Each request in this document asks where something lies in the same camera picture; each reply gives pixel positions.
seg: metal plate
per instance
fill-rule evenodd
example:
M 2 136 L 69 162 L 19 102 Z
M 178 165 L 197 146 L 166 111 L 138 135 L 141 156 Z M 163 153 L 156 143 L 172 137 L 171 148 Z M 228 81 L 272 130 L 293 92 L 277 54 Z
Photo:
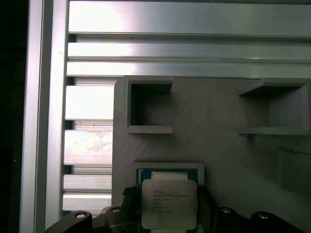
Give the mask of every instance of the metal plate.
M 145 229 L 196 228 L 197 184 L 190 180 L 145 180 L 142 183 L 141 225 Z
M 66 120 L 112 120 L 114 85 L 67 86 Z
M 65 131 L 65 165 L 112 164 L 112 131 Z
M 311 36 L 310 6 L 71 1 L 70 33 Z
M 141 75 L 231 78 L 309 78 L 309 64 L 226 62 L 68 62 L 68 76 Z

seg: black metal part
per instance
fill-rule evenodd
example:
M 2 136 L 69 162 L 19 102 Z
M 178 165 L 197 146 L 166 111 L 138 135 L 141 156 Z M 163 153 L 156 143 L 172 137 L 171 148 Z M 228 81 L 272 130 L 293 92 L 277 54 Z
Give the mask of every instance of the black metal part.
M 44 233 L 87 232 L 92 227 L 92 214 L 87 211 L 74 211 L 46 229 Z
M 124 190 L 121 206 L 113 206 L 92 219 L 86 211 L 71 212 L 44 233 L 138 233 L 141 188 Z M 204 233 L 303 233 L 295 226 L 268 212 L 256 212 L 251 219 L 229 207 L 219 207 L 205 186 L 198 186 L 198 224 Z

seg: gray mount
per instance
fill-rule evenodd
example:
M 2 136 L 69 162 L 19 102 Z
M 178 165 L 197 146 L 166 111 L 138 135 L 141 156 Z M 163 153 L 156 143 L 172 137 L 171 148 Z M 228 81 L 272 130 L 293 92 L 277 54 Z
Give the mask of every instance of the gray mount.
M 126 77 L 115 86 L 112 205 L 134 161 L 203 163 L 217 203 L 311 232 L 310 82 Z

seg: dark background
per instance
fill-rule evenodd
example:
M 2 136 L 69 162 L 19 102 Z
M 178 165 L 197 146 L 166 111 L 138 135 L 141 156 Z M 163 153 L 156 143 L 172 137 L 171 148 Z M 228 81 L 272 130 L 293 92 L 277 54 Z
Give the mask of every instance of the dark background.
M 310 4 L 311 0 L 197 0 Z M 0 155 L 3 220 L 1 232 L 17 233 L 26 71 L 28 0 L 2 0 L 0 6 Z

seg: screw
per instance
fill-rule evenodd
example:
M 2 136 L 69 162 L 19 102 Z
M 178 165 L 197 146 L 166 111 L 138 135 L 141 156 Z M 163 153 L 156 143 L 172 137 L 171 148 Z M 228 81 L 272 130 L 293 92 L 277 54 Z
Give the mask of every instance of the screw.
M 119 209 L 113 209 L 112 212 L 113 213 L 118 213 L 118 212 L 120 212 L 120 210 Z
M 258 214 L 258 217 L 260 217 L 261 219 L 268 219 L 269 217 L 265 214 Z
M 76 215 L 76 218 L 83 218 L 83 217 L 85 217 L 85 216 L 86 216 L 86 214 L 81 213 L 81 214 L 77 214 L 77 215 Z
M 229 208 L 222 208 L 222 211 L 226 214 L 231 213 L 231 210 Z

